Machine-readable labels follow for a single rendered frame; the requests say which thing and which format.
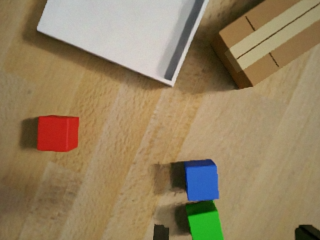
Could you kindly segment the white square tray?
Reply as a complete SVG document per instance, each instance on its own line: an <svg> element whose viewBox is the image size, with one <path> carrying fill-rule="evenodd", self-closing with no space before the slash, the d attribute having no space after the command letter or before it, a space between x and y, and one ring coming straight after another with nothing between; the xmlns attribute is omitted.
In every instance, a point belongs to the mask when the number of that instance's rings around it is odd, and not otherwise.
<svg viewBox="0 0 320 240"><path fill-rule="evenodd" d="M37 30L173 88L208 1L48 0Z"/></svg>

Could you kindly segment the green block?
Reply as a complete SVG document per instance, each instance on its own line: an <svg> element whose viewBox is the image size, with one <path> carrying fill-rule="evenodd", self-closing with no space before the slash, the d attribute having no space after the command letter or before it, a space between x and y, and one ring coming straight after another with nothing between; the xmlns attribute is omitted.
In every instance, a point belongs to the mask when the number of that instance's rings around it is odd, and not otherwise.
<svg viewBox="0 0 320 240"><path fill-rule="evenodd" d="M192 240L224 240L213 200L186 205Z"/></svg>

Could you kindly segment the brown cardboard box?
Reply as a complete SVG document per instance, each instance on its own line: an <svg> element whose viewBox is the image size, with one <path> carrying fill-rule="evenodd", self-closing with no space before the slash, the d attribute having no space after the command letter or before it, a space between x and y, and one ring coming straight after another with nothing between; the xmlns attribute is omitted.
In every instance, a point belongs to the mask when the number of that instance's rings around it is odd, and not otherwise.
<svg viewBox="0 0 320 240"><path fill-rule="evenodd" d="M240 89L257 85L320 43L320 0L265 0L210 46Z"/></svg>

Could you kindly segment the blue block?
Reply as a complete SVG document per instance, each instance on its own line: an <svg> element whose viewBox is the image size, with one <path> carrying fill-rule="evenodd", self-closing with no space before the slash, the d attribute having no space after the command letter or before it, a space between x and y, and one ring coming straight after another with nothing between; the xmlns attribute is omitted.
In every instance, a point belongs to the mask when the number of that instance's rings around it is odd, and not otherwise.
<svg viewBox="0 0 320 240"><path fill-rule="evenodd" d="M184 161L188 201L219 199L217 166L212 159Z"/></svg>

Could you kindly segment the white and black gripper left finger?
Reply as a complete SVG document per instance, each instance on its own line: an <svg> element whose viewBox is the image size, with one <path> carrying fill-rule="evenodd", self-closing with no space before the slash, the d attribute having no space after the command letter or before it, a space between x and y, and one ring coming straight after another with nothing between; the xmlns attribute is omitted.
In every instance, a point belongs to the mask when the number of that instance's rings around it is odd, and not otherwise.
<svg viewBox="0 0 320 240"><path fill-rule="evenodd" d="M154 224L153 240L169 240L169 227L164 224Z"/></svg>

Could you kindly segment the red block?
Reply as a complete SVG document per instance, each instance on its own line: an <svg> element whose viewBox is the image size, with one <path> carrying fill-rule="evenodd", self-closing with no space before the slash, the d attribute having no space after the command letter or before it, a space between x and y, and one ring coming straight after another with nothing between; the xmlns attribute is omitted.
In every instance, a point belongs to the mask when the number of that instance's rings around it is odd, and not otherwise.
<svg viewBox="0 0 320 240"><path fill-rule="evenodd" d="M79 117L39 116L37 150L68 152L78 147Z"/></svg>

